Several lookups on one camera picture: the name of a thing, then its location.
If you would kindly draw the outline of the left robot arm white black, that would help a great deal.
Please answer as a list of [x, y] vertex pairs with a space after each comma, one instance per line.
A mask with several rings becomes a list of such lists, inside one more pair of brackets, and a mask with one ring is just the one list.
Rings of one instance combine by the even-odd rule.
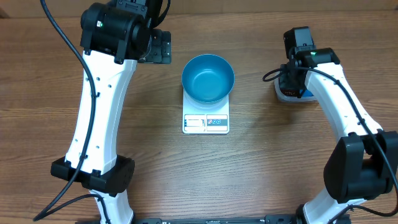
[[50, 171], [89, 190], [101, 223], [134, 221], [127, 188], [135, 163], [116, 152], [118, 126], [137, 65], [171, 62], [171, 34], [159, 29], [169, 7], [156, 0], [96, 2], [81, 15], [80, 109], [70, 148]]

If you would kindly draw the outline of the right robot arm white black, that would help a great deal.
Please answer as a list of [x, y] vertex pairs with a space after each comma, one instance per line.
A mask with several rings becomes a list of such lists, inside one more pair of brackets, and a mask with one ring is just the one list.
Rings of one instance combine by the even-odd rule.
[[397, 189], [397, 132], [384, 131], [349, 86], [331, 48], [319, 49], [308, 27], [284, 33], [288, 62], [275, 80], [280, 101], [317, 101], [337, 144], [323, 171], [324, 189], [297, 209], [297, 223], [349, 223], [348, 210]]

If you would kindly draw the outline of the blue plastic scoop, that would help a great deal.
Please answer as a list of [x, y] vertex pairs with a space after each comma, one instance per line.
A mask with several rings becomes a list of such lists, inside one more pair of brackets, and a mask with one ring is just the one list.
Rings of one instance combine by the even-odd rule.
[[309, 90], [302, 90], [301, 93], [300, 93], [300, 96], [301, 96], [302, 98], [309, 98], [309, 97], [312, 97], [313, 94], [312, 94], [312, 92], [309, 91]]

